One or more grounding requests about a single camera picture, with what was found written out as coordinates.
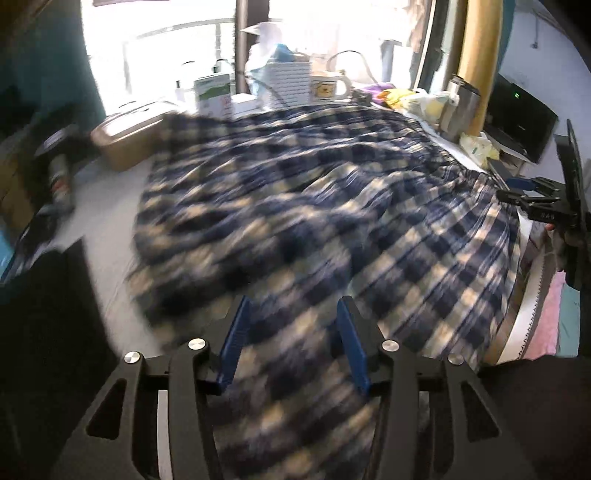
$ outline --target mug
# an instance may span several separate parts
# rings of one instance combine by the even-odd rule
[[[345,84],[346,91],[341,95],[336,94],[337,82]],[[330,103],[350,97],[353,87],[351,80],[338,72],[312,72],[310,75],[310,100],[312,103]]]

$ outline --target lid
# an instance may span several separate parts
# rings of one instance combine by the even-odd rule
[[[116,140],[162,120],[165,113],[178,111],[179,107],[175,103],[159,100],[122,113],[111,120],[107,119],[101,128],[112,140]]]
[[[472,92],[472,93],[480,96],[480,91],[474,85],[471,85],[470,83],[468,83],[467,81],[465,81],[462,77],[460,77],[458,75],[453,75],[450,82],[457,83],[459,85],[459,88],[464,88],[464,89],[468,90],[469,92]]]

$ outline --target white wall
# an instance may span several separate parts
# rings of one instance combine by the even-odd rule
[[[544,21],[539,25],[536,50],[531,48],[535,17],[526,12],[515,13],[500,73],[558,115],[554,133],[566,135],[566,119],[571,119],[584,166],[591,158],[591,73],[567,37]],[[553,137],[539,165],[526,166],[522,173],[564,181]]]

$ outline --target gold pole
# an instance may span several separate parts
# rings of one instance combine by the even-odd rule
[[[496,60],[503,25],[502,0],[468,0],[466,30],[458,75],[480,90],[480,105],[468,128],[480,135],[495,81]]]

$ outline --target plaid blanket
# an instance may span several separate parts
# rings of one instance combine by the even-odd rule
[[[475,366],[515,281],[518,218],[419,123],[361,106],[165,119],[131,292],[167,345],[254,302],[233,384],[212,398],[227,478],[358,478],[375,402],[330,354],[337,300],[423,355]]]

